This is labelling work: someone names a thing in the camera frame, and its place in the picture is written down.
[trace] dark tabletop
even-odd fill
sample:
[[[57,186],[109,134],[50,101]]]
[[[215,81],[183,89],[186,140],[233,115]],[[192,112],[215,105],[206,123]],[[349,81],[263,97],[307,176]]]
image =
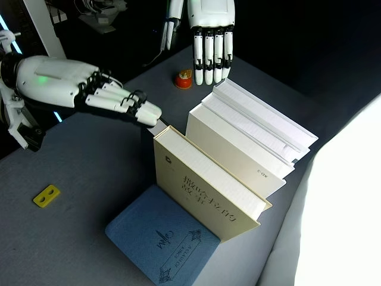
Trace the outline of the dark tabletop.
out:
[[[238,58],[233,64],[230,79],[313,131],[318,106]],[[184,133],[188,111],[212,90],[173,85],[176,73],[191,67],[187,48],[126,89],[143,89]],[[262,225],[221,244],[195,285],[255,285],[307,163],[296,164],[287,185],[269,197],[274,206],[260,216]],[[90,114],[51,129],[37,153],[17,150],[1,160],[0,285],[153,285],[104,234],[152,183],[146,170],[139,127]],[[41,209],[32,200],[49,184],[61,194]]]

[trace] blue book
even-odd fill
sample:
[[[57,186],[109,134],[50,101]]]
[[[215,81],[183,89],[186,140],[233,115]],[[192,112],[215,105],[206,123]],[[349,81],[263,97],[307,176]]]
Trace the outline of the blue book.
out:
[[[151,186],[107,227],[109,239],[153,282],[192,285],[220,239],[158,186]]]

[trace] book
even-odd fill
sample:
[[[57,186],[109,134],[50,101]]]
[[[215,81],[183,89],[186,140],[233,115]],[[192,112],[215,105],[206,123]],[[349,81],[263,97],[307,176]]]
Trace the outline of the book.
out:
[[[189,112],[186,136],[263,197],[283,186],[294,170],[202,104]]]
[[[307,149],[318,139],[316,135],[229,79],[213,87],[213,93],[236,111],[299,150]]]
[[[253,122],[248,116],[236,111],[218,99],[213,92],[202,100],[202,105],[220,116],[223,120],[240,130],[243,134],[254,140],[258,145],[275,153],[287,162],[296,163],[302,159],[310,149],[302,150],[289,145],[283,138],[272,134]]]
[[[220,240],[159,187],[107,227],[109,239],[155,284],[191,286]]]
[[[154,137],[154,150],[158,186],[221,241],[260,225],[271,207],[172,126]]]

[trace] green light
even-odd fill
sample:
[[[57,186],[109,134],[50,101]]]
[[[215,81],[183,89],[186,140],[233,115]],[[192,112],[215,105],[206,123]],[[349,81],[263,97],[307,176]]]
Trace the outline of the green light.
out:
[[[43,85],[44,83],[46,83],[47,81],[49,80],[49,78],[47,76],[39,76],[38,77],[38,83],[40,85]]]

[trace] red round object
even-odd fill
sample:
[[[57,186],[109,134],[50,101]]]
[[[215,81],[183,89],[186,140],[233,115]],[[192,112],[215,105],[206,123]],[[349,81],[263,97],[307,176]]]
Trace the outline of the red round object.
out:
[[[192,70],[182,70],[175,78],[174,85],[180,89],[188,89],[192,86]]]

